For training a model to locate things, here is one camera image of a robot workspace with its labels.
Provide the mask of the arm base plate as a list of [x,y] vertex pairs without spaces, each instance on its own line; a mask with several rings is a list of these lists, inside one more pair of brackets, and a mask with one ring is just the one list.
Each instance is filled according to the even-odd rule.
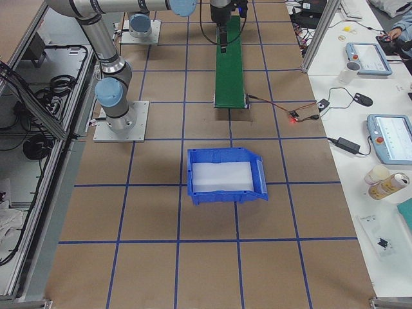
[[160,38],[161,20],[151,20],[150,26],[137,30],[129,25],[126,19],[122,27],[121,45],[156,45]]
[[100,109],[100,118],[95,126],[94,142],[144,142],[149,114],[149,101],[128,102],[129,111],[121,118],[106,116]]

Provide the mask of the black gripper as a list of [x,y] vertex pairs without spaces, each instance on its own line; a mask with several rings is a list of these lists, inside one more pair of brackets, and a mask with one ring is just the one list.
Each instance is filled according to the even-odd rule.
[[220,46],[220,52],[225,53],[226,52],[226,46],[224,45],[228,45],[229,41],[228,41],[228,30],[227,30],[227,25],[228,25],[228,21],[216,21],[216,43],[217,45],[221,45]]

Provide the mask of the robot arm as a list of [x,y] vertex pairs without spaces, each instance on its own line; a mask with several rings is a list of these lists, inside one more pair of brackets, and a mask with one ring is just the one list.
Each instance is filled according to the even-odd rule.
[[95,95],[106,114],[112,131],[127,131],[137,119],[127,91],[132,77],[130,64],[119,54],[102,20],[107,13],[130,15],[129,29],[142,35],[151,29],[151,11],[171,10],[180,15],[179,1],[47,1],[57,13],[77,20],[101,65],[102,80],[95,86]]
[[[190,16],[196,8],[198,1],[184,1],[184,0],[170,0],[168,4],[171,10],[181,17]],[[218,42],[214,42],[209,39],[203,32],[203,26],[201,26],[201,32],[203,36],[212,44],[220,47],[220,52],[225,53],[227,51],[228,33],[227,25],[231,19],[231,11],[234,8],[233,1],[210,1],[210,11],[212,22],[216,24]]]

